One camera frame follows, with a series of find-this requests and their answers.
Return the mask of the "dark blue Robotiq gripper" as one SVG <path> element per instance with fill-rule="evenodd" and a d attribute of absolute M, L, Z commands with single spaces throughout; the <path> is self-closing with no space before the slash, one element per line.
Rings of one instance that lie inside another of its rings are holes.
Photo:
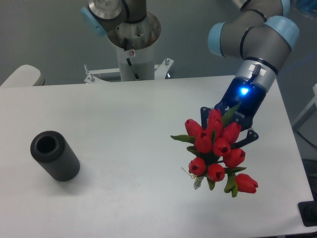
<path fill-rule="evenodd" d="M 242 131 L 248 129 L 248 132 L 244 139 L 232 145 L 232 149 L 241 148 L 258 140 L 259 135 L 250 127 L 265 96 L 266 91 L 263 88 L 255 84 L 248 84 L 244 78 L 236 77 L 231 81 L 220 102 L 215 105 L 214 108 L 219 109 L 224 115 L 235 105 L 241 104 L 230 122 L 237 122 L 241 125 Z M 200 108 L 202 128 L 207 128 L 208 126 L 210 110 L 211 108 L 208 107 Z"/>

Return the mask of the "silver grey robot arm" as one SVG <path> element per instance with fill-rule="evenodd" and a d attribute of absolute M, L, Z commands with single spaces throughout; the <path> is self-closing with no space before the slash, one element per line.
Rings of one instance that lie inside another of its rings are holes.
<path fill-rule="evenodd" d="M 297 25 L 286 17 L 287 0 L 246 0 L 239 7 L 236 20 L 217 23 L 208 34 L 213 54 L 243 60 L 215 106 L 224 114 L 224 124 L 236 122 L 247 131 L 235 148 L 257 140 L 253 118 L 299 36 Z M 161 25 L 144 0 L 90 0 L 81 15 L 96 35 L 106 35 L 115 46 L 122 81 L 165 79 L 172 60 L 154 65 Z"/>

